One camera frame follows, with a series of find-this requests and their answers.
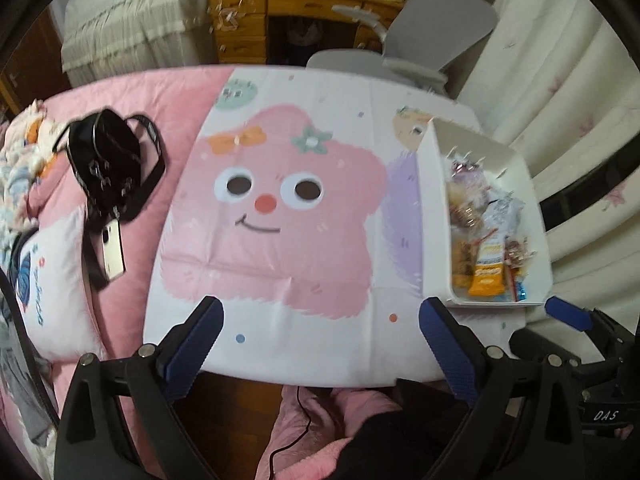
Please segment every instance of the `white pillow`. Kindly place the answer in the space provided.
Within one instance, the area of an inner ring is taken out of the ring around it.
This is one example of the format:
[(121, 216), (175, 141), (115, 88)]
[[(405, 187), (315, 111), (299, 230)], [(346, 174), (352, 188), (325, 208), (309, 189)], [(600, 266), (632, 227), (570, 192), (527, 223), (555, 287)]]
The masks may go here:
[(34, 234), (20, 253), (16, 298), (29, 338), (50, 362), (87, 352), (106, 358), (82, 262), (84, 216), (83, 205)]

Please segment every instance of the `white curtain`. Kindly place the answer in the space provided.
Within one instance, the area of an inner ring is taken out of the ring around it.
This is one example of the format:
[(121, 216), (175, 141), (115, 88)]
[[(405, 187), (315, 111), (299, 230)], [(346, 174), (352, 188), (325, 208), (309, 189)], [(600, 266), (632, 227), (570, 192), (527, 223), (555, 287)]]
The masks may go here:
[[(525, 158), (543, 200), (640, 131), (640, 74), (589, 0), (496, 0), (500, 22), (460, 92), (485, 132)], [(640, 170), (548, 232), (553, 294), (635, 329), (640, 312)], [(535, 330), (596, 358), (585, 336), (527, 314)]]

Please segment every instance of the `cartoon smile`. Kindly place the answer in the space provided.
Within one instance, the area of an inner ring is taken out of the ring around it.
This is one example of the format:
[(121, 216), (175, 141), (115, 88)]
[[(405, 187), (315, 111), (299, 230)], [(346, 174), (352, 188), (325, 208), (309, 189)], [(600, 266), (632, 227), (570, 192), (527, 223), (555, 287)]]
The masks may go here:
[(236, 220), (236, 225), (243, 225), (247, 229), (251, 229), (251, 231), (256, 231), (259, 233), (279, 233), (280, 232), (279, 227), (258, 227), (258, 226), (249, 224), (249, 222), (246, 221), (246, 213), (242, 215), (242, 218)]

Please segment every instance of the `cartoon tablecloth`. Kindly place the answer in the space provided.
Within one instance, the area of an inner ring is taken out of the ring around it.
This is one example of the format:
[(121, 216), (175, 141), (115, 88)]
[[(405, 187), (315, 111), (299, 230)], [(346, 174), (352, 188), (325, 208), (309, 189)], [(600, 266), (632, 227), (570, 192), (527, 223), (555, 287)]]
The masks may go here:
[[(307, 386), (441, 376), (418, 328), (423, 221), (415, 150), (464, 105), (326, 71), (237, 68), (180, 179), (154, 265), (145, 342), (204, 295), (225, 325), (204, 370)], [(433, 164), (439, 164), (434, 154)], [(520, 310), (460, 313), (506, 347)]]

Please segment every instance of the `orange bow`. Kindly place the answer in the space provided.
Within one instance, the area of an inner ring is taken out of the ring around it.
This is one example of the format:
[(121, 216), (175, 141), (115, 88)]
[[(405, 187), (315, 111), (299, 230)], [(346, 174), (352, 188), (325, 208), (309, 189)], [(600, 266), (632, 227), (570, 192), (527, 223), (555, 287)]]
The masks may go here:
[(263, 144), (266, 140), (267, 134), (260, 126), (249, 126), (237, 135), (222, 133), (211, 136), (207, 142), (214, 155), (226, 155), (231, 153), (236, 146), (253, 146), (254, 144)]

